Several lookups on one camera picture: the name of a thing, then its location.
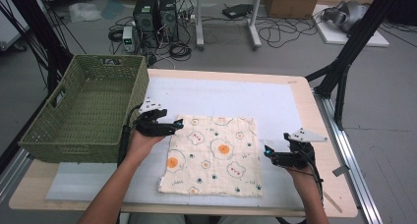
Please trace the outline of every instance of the plastic basket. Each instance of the plastic basket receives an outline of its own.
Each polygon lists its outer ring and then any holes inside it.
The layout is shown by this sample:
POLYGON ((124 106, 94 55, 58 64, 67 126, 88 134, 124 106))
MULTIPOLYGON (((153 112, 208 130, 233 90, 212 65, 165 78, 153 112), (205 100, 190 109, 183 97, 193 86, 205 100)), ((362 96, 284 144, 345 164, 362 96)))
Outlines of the plastic basket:
POLYGON ((144 57, 76 55, 19 145, 45 162, 116 162, 148 83, 144 57))

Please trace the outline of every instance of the white paper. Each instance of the white paper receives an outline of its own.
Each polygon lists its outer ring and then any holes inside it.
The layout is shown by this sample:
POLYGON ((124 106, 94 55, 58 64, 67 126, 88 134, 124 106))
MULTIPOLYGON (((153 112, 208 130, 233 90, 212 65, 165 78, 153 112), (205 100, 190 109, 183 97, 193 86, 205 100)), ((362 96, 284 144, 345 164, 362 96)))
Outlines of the white paper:
MULTIPOLYGON (((159 123, 172 123, 178 114, 252 117, 258 125, 263 170, 263 197, 186 196, 157 191, 165 173, 169 137, 157 144, 138 169, 125 201, 136 203, 197 204, 302 208, 291 177, 263 156, 265 141, 279 151, 288 150, 283 133, 302 128, 291 88, 286 84, 151 78, 147 97, 168 110, 159 123)), ((91 200, 113 173, 113 164, 61 163, 47 199, 91 200), (98 171, 106 175, 94 176, 98 171)))

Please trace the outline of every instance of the cloth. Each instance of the cloth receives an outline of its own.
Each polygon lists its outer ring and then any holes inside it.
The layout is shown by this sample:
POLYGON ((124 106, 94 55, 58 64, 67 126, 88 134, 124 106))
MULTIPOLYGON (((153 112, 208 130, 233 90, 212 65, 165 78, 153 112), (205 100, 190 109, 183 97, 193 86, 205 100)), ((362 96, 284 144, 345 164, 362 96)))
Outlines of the cloth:
POLYGON ((179 115, 184 128, 172 136, 162 193, 262 196, 257 126, 252 118, 179 115))

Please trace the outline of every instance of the fried egg print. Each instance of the fried egg print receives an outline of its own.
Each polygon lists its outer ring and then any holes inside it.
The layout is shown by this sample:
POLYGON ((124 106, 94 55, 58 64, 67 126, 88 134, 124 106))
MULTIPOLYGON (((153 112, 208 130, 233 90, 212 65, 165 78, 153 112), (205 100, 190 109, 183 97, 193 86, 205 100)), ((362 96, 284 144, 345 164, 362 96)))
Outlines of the fried egg print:
POLYGON ((166 171, 175 173, 182 170, 185 164, 185 157, 182 152, 176 149, 168 151, 168 159, 166 160, 166 171))
POLYGON ((210 149, 215 158, 227 160, 233 157, 233 145, 227 140, 213 140, 210 149))
POLYGON ((205 161, 202 162, 202 167, 204 169, 208 169, 210 166, 211 166, 211 163, 208 162, 207 160, 205 160, 205 161))
POLYGON ((199 189, 197 189, 197 188, 195 188, 195 187, 192 187, 192 188, 190 188, 189 190, 188 190, 188 192, 191 194, 191 195, 193 195, 193 194, 198 194, 199 193, 199 189))
POLYGON ((187 136, 187 139, 190 140, 193 145, 197 145, 205 141, 205 136, 202 133, 193 132, 187 136))
POLYGON ((232 118, 211 118, 211 120, 218 126, 225 126, 232 121, 232 118))
POLYGON ((240 166, 237 162, 227 165, 227 173, 234 178, 241 178, 245 172, 246 168, 240 166))
POLYGON ((237 133, 236 134, 236 139, 241 140, 244 137, 243 133, 237 133))
POLYGON ((192 119, 191 120, 191 125, 196 126, 199 124, 199 120, 198 119, 192 119))

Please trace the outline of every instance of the desktop computer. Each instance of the desktop computer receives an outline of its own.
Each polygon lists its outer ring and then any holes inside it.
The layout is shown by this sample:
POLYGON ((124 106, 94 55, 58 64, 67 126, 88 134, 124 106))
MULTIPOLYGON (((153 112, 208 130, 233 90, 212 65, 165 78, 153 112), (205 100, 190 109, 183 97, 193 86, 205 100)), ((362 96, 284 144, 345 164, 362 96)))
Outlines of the desktop computer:
POLYGON ((176 2, 177 0, 160 0, 159 2, 164 41, 177 42, 179 40, 176 2))
POLYGON ((158 36, 156 34, 162 27, 157 0, 138 0, 133 17, 142 47, 157 47, 158 36))

